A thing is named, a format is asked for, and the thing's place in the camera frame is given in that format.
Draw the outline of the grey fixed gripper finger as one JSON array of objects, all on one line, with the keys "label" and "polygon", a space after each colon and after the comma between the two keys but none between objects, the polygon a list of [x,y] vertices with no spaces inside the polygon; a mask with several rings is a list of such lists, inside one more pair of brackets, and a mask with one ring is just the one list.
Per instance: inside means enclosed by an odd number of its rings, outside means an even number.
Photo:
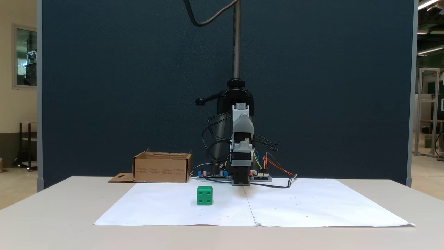
[{"label": "grey fixed gripper finger", "polygon": [[232,132],[254,134],[254,125],[250,120],[249,113],[235,112],[233,114]]}]

